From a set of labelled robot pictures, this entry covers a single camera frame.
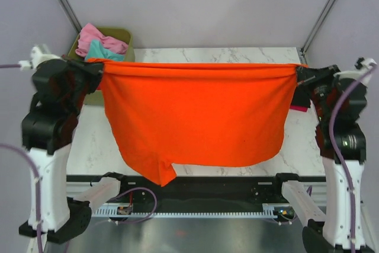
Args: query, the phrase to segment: gray wall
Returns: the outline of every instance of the gray wall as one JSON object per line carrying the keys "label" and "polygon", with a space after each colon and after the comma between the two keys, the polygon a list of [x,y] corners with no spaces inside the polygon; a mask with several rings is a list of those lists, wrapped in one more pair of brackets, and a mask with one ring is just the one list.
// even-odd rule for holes
{"label": "gray wall", "polygon": [[[61,54],[75,31],[56,0],[0,0],[0,65],[28,59],[32,46],[47,43]],[[21,146],[20,124],[33,94],[30,72],[0,69],[0,142]],[[30,211],[30,174],[25,162],[0,150],[0,251],[22,253],[29,239],[18,235]]]}
{"label": "gray wall", "polygon": [[327,0],[69,0],[81,24],[131,29],[137,47],[302,46]]}
{"label": "gray wall", "polygon": [[[315,67],[331,64],[351,69],[358,57],[379,62],[379,0],[337,0],[307,53]],[[379,240],[379,71],[368,87],[368,107],[359,120],[367,138],[367,164],[363,179],[363,198],[368,205]]]}

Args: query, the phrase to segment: white marble surface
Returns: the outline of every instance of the white marble surface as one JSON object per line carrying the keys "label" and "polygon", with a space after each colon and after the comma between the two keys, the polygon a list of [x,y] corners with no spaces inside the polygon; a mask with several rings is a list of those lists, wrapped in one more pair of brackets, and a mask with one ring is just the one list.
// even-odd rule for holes
{"label": "white marble surface", "polygon": [[[296,48],[233,49],[136,49],[139,62],[227,62],[299,63]],[[249,167],[216,167],[174,164],[177,175],[272,176],[278,172],[324,175],[322,159],[314,139],[317,124],[313,109],[290,110],[285,122],[285,139],[272,159]],[[139,175],[123,161],[104,114],[104,108],[84,106],[68,160],[68,175],[102,175],[115,171]]]}

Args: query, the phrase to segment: pink cloth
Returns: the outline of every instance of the pink cloth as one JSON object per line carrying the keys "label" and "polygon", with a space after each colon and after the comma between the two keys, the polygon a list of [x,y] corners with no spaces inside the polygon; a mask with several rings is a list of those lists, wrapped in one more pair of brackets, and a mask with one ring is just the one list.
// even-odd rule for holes
{"label": "pink cloth", "polygon": [[92,40],[99,40],[103,47],[120,55],[126,54],[126,50],[128,49],[128,45],[123,41],[104,36],[95,26],[88,23],[80,32],[78,48],[75,50],[75,53],[78,56],[85,57]]}

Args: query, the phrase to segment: teal cloth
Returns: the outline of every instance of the teal cloth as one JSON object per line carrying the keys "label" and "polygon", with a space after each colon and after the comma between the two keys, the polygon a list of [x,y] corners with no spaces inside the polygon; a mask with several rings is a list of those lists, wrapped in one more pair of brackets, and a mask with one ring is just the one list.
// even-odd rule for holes
{"label": "teal cloth", "polygon": [[99,40],[92,40],[91,44],[89,45],[88,54],[86,55],[84,60],[87,61],[88,59],[95,57],[99,59],[112,59],[118,62],[123,62],[124,56],[125,55],[119,55],[106,49],[102,46]]}

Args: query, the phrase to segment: pile of clothes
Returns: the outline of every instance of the pile of clothes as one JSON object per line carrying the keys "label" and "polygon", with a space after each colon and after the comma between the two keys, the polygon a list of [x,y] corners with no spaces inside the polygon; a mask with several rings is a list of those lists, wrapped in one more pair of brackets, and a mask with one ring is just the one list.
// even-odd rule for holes
{"label": "pile of clothes", "polygon": [[128,45],[123,41],[105,36],[95,26],[87,24],[79,34],[78,48],[75,53],[84,57],[85,61],[95,57],[122,62],[127,49]]}

